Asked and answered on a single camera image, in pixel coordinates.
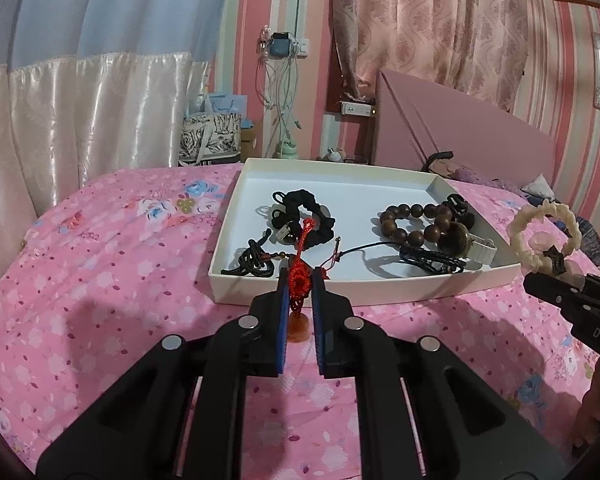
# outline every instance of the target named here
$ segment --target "purple cloth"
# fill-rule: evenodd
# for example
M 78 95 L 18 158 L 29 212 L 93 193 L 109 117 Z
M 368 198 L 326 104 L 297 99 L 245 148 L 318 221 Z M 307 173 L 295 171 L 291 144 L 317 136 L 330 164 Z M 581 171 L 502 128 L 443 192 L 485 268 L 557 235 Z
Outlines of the purple cloth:
M 479 186 L 504 189 L 505 191 L 510 191 L 512 193 L 515 193 L 519 197 L 526 199 L 525 193 L 521 189 L 519 189 L 518 186 L 516 186 L 513 182 L 509 182 L 508 180 L 502 180 L 499 178 L 496 178 L 495 180 L 490 180 L 480 174 L 475 173 L 475 171 L 468 170 L 467 168 L 460 168 L 459 170 L 455 170 L 451 178 L 460 182 L 467 182 L 469 184 L 478 184 Z

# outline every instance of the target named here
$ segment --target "pink curtain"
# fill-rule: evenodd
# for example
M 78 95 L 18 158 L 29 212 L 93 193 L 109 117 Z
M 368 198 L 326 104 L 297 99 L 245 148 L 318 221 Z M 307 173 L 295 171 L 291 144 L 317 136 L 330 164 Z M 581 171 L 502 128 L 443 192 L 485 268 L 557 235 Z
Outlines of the pink curtain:
M 388 68 L 512 107 L 526 61 L 525 0 L 333 0 L 333 11 L 351 98 L 373 97 Z

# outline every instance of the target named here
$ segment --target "black cord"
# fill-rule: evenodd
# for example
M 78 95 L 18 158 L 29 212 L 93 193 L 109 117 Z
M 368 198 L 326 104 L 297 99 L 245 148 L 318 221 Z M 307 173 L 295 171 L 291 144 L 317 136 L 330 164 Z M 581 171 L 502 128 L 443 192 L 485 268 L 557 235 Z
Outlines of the black cord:
M 400 244 L 398 242 L 375 242 L 373 244 L 367 244 L 360 247 L 354 247 L 346 251 L 339 252 L 335 256 L 335 261 L 339 262 L 341 257 L 345 254 L 353 253 L 355 251 L 361 251 L 370 247 L 376 247 L 378 245 L 394 245 L 398 246 L 400 251 L 400 259 L 408 265 L 420 267 L 431 274 L 455 274 L 462 272 L 466 263 L 458 258 L 452 258 L 445 254 L 437 251 L 429 251 L 426 249 L 416 249 L 409 247 L 407 244 Z M 433 263 L 441 264 L 440 268 L 433 266 Z
M 264 259 L 266 254 L 262 246 L 271 236 L 271 229 L 265 231 L 264 236 L 256 241 L 249 240 L 249 247 L 238 257 L 238 267 L 230 270 L 221 270 L 220 274 L 225 276 L 246 276 L 253 274 L 256 278 L 270 278 L 275 272 L 275 266 L 270 258 Z

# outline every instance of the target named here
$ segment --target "white watch strap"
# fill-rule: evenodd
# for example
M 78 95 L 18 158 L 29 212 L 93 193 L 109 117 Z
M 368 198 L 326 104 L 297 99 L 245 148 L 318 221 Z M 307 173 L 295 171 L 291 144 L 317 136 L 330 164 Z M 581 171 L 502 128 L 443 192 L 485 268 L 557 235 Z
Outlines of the white watch strap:
M 497 251 L 493 240 L 485 240 L 484 238 L 472 235 L 466 257 L 483 265 L 491 265 Z

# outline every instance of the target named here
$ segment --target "metal screw head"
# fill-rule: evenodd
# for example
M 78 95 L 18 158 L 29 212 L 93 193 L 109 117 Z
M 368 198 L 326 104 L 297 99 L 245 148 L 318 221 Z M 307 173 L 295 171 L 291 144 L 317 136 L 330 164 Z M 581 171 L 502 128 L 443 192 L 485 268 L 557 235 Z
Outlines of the metal screw head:
M 358 316 L 349 316 L 344 320 L 344 326 L 349 330 L 360 330 L 365 325 L 365 320 Z
M 255 316 L 242 316 L 238 320 L 238 325 L 245 329 L 256 328 L 258 323 L 258 318 Z
M 179 335 L 171 334 L 162 340 L 162 348 L 165 350 L 176 350 L 182 346 L 182 338 Z
M 437 352 L 440 350 L 440 341 L 431 335 L 427 335 L 420 340 L 420 346 L 427 352 Z

